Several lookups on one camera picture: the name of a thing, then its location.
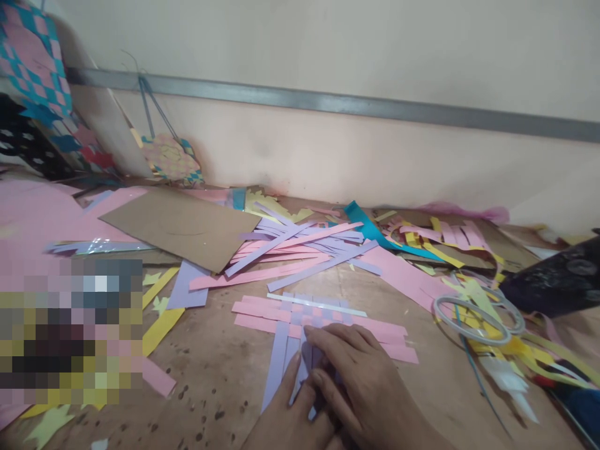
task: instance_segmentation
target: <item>pink paper strip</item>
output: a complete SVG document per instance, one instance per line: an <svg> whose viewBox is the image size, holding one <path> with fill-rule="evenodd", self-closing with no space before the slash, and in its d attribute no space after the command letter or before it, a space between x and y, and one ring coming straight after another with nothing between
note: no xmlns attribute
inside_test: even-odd
<svg viewBox="0 0 600 450"><path fill-rule="evenodd" d="M436 241L439 243L442 241L442 234L440 232L428 228L421 228L416 226L402 226L398 231L400 233L416 233L419 236L428 238L432 241Z"/></svg>
<svg viewBox="0 0 600 450"><path fill-rule="evenodd" d="M378 246L377 241L371 241L362 246L357 246L355 249L352 249L350 251L342 253L339 256L336 256L328 261L318 264L317 266L310 267L309 269L306 269L300 273L294 274L287 278L270 282L267 285L267 288L269 289L269 292L273 292L273 291L276 291L277 289L285 288L286 286L289 286L292 283L296 283L297 281L300 281L311 275L315 275L323 270L329 269L333 266L337 266L338 264L346 262L348 259L355 258L356 256L359 256L360 254L363 254L366 251L371 250L372 248L375 248L377 246Z"/></svg>
<svg viewBox="0 0 600 450"><path fill-rule="evenodd" d="M305 208L310 209L311 211L314 211L315 213L323 213L323 214L330 214L334 217L339 217L341 214L339 213L339 211L334 211L333 209L321 209L321 208L315 208L312 206L305 206Z"/></svg>
<svg viewBox="0 0 600 450"><path fill-rule="evenodd" d="M165 371L146 357L142 364L142 376L156 392L165 398L169 396L177 383Z"/></svg>
<svg viewBox="0 0 600 450"><path fill-rule="evenodd" d="M287 233L282 234L281 236L279 236L276 239L273 239L271 242L267 242L266 244L263 244L262 247L260 247L258 250L253 251L251 254L242 258L241 261L236 262L229 269L225 270L225 275L227 275L228 277L231 277L233 274L236 274L241 269L245 268L248 264L253 262L259 256L264 255L269 250L274 249L277 245L281 244L283 241L287 241L289 238L297 235L304 228L308 228L311 225L312 225L311 222L307 222L307 223L299 225L299 226L294 225L293 227L290 227L290 230Z"/></svg>
<svg viewBox="0 0 600 450"><path fill-rule="evenodd" d="M452 231L454 233L454 238L456 239L456 245L460 250L468 250L469 249L469 241L466 236L463 234L463 230L458 225L454 225L452 227Z"/></svg>
<svg viewBox="0 0 600 450"><path fill-rule="evenodd" d="M223 275L218 278L212 277L199 277L192 280L189 283L189 290L195 291L197 289L204 288L219 288L221 286L233 286L235 284L250 283L252 281L260 281L269 278L275 278L278 276L290 275L296 272L301 272L307 268L310 268L323 261L327 261L329 258L326 255L321 257L312 258L310 261L297 262L296 264L288 264L287 266L272 267L271 269L264 269L259 271L246 272L238 274L231 279Z"/></svg>

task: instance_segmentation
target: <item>wooden table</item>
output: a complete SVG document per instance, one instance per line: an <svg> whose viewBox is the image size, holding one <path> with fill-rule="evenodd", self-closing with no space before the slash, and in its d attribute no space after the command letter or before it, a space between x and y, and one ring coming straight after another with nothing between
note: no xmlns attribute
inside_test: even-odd
<svg viewBox="0 0 600 450"><path fill-rule="evenodd" d="M281 203L294 212L307 201L282 198ZM174 279L161 296L169 295L173 283ZM72 407L77 417L46 448L89 449L93 441L106 438L111 449L239 448L260 413L274 337L235 326L231 308L243 295L264 297L266 283L212 289L206 307L184 313L151 355L177 381L169 399L145 384L140 404L108 405L102 411L87 406L81 412ZM286 290L347 299L369 317L406 327L407 343L416 349L421 363L398 362L399 372L425 416L457 449L583 448L541 389L532 386L527 395L541 423L535 425L521 420L507 396L486 379L487 391L514 439L510 440L480 393L458 337L377 276L340 264ZM157 316L147 308L145 327ZM565 343L597 370L600 358L587 349L598 342L599 319L600 311L595 309L556 321ZM7 428L3 436L9 448L33 449L33 442L24 445L23 439L39 420L16 421Z"/></svg>

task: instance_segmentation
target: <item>blue paper strip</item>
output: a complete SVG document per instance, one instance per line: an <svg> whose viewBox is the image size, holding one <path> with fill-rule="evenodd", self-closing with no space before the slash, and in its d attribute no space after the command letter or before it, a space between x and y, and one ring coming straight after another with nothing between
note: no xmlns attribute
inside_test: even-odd
<svg viewBox="0 0 600 450"><path fill-rule="evenodd" d="M388 250L400 250L406 253L411 253L413 255L421 256L423 258L433 259L434 261L443 261L441 258L435 256L432 252L416 249L409 246L398 246L393 242L390 242L386 239L381 231L377 228L377 226L371 222L371 219L364 213L358 204L353 201L351 204L344 208L346 215L350 219L351 222L362 222L363 225L358 227L357 230L362 233L365 239L370 239L372 241L377 241L380 246Z"/></svg>

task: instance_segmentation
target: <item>finger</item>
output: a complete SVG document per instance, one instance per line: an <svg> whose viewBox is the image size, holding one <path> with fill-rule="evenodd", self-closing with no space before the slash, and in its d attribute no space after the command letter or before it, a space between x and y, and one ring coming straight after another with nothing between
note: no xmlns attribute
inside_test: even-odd
<svg viewBox="0 0 600 450"><path fill-rule="evenodd" d="M352 328L354 328L356 330L356 332L358 334L360 334L362 336L362 338L367 341L367 343L373 347L375 350L381 350L381 351L385 351L383 349L383 347L381 346L381 344L379 343L379 341L377 340L377 338L375 336L373 336L373 333L369 330L367 330L364 326L360 326L360 325L352 325Z"/></svg>
<svg viewBox="0 0 600 450"><path fill-rule="evenodd" d="M350 402L335 381L322 369L313 370L311 378L344 426L350 430L360 430L360 422L354 415Z"/></svg>
<svg viewBox="0 0 600 450"><path fill-rule="evenodd" d="M344 374L347 376L351 374L355 364L350 358L349 352L353 349L348 343L321 328L305 326L304 332L308 343L324 353L331 364L340 372L342 379L344 379Z"/></svg>
<svg viewBox="0 0 600 450"><path fill-rule="evenodd" d="M289 400L292 398L294 393L294 386L296 384L296 374L300 367L300 352L292 357L289 364L287 365L286 372L283 374L281 384L279 385L277 392L273 396L271 403L280 405L288 405Z"/></svg>
<svg viewBox="0 0 600 450"><path fill-rule="evenodd" d="M364 338L358 333L353 327L334 323L323 327L325 331L339 337L343 341L346 341L354 349L362 352L368 352L371 346L364 340Z"/></svg>

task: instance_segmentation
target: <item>star-shaped paper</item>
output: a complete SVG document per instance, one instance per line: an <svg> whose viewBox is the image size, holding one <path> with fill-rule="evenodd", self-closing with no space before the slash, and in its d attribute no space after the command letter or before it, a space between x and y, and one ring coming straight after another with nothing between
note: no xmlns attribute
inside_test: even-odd
<svg viewBox="0 0 600 450"><path fill-rule="evenodd" d="M71 153L81 150L81 145L70 134L65 136L51 136L50 140L57 145L63 153Z"/></svg>
<svg viewBox="0 0 600 450"><path fill-rule="evenodd" d="M52 128L54 121L62 120L58 114L52 112L47 106L38 105L25 99L23 99L23 103L27 109L20 115L40 121L48 128Z"/></svg>
<svg viewBox="0 0 600 450"><path fill-rule="evenodd" d="M161 272L155 273L154 275L146 274L146 276L144 276L144 281L142 281L142 286L152 286L153 284L156 284L161 275Z"/></svg>
<svg viewBox="0 0 600 450"><path fill-rule="evenodd" d="M154 298L152 302L152 310L158 311L158 316L162 316L164 310L167 309L167 305L169 304L169 297L163 297L162 299L158 299L158 297Z"/></svg>
<svg viewBox="0 0 600 450"><path fill-rule="evenodd" d="M37 439L37 450L42 450L58 430L69 423L75 416L68 414L71 405L62 405L60 407L49 409L42 418L42 421L29 433L29 436L23 441Z"/></svg>

